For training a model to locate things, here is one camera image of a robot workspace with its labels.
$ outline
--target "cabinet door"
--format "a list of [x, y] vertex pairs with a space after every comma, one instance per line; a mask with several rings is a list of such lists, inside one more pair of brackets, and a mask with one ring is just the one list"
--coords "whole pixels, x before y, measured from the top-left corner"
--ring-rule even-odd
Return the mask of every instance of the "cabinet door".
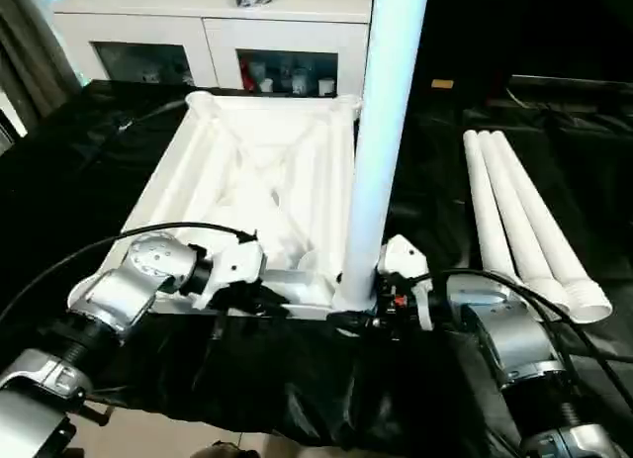
[[293, 92], [295, 84], [297, 93], [300, 81], [308, 91], [302, 95], [308, 96], [318, 95], [318, 82], [326, 79], [334, 93], [361, 95], [367, 29], [363, 24], [205, 20], [221, 87], [243, 89], [268, 78], [273, 92]]
[[199, 18], [56, 13], [54, 24], [88, 79], [218, 85]]

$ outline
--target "vertical white tube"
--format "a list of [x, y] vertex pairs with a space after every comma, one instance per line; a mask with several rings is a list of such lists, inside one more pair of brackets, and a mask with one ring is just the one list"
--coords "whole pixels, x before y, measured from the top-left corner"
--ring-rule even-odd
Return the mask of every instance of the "vertical white tube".
[[604, 292], [587, 275], [505, 135], [502, 132], [494, 132], [493, 138], [507, 165], [512, 185], [547, 258], [547, 263], [554, 277], [567, 291], [570, 317], [580, 323], [605, 319], [611, 314], [613, 307]]
[[527, 287], [568, 313], [570, 308], [567, 292], [552, 276], [491, 134], [480, 132], [478, 138], [521, 280]]
[[374, 269], [425, 9], [426, 0], [374, 0], [343, 276], [333, 300], [338, 310], [375, 304]]
[[498, 214], [484, 156], [477, 134], [472, 130], [464, 133], [464, 152], [482, 264], [485, 270], [491, 270], [515, 280], [514, 265], [505, 240], [505, 232]]

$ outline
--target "floor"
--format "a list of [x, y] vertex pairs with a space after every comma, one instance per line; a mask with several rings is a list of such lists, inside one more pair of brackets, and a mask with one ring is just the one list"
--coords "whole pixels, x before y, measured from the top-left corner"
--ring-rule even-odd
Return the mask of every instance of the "floor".
[[[98, 410], [103, 406], [91, 405]], [[86, 458], [189, 458], [216, 441], [256, 450], [262, 458], [379, 458], [385, 455], [337, 448], [303, 448], [297, 443], [262, 433], [235, 433], [204, 423], [171, 420], [157, 413], [117, 409], [100, 427], [72, 417], [77, 434], [71, 447], [83, 448]]]

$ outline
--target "black plastic sheet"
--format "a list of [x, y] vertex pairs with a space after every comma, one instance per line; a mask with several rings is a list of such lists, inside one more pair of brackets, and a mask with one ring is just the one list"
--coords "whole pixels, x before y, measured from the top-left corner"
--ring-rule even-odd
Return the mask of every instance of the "black plastic sheet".
[[[93, 82], [0, 156], [5, 304], [65, 254], [121, 229], [186, 111], [187, 88]], [[515, 146], [589, 274], [615, 307], [587, 326], [633, 389], [633, 130], [624, 116], [523, 109], [407, 115], [387, 235], [402, 233], [432, 269], [478, 266], [465, 129], [501, 129]], [[67, 293], [107, 249], [39, 285], [0, 327], [0, 366], [37, 344]], [[147, 316], [104, 373], [94, 398], [307, 445], [394, 454], [509, 456], [518, 437], [469, 335], [410, 331], [407, 339], [349, 338], [329, 324]], [[633, 425], [613, 388], [564, 331], [590, 407], [629, 452]]]

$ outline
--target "black cloth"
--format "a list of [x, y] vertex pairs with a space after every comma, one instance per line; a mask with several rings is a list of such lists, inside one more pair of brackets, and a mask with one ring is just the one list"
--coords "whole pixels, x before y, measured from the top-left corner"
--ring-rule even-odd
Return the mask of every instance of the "black cloth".
[[[44, 268], [121, 229], [186, 112], [191, 90], [93, 82], [0, 156], [0, 305]], [[633, 127], [625, 116], [523, 109], [409, 110], [386, 235], [407, 236], [431, 269], [478, 266], [461, 136], [504, 130], [614, 314], [587, 326], [633, 389]], [[42, 282], [0, 327], [0, 367], [37, 344], [70, 288], [107, 252]], [[307, 445], [408, 456], [509, 456], [518, 436], [474, 337], [410, 331], [350, 338], [317, 321], [146, 316], [94, 378], [93, 397]], [[564, 331], [590, 408], [629, 453], [630, 412]]]

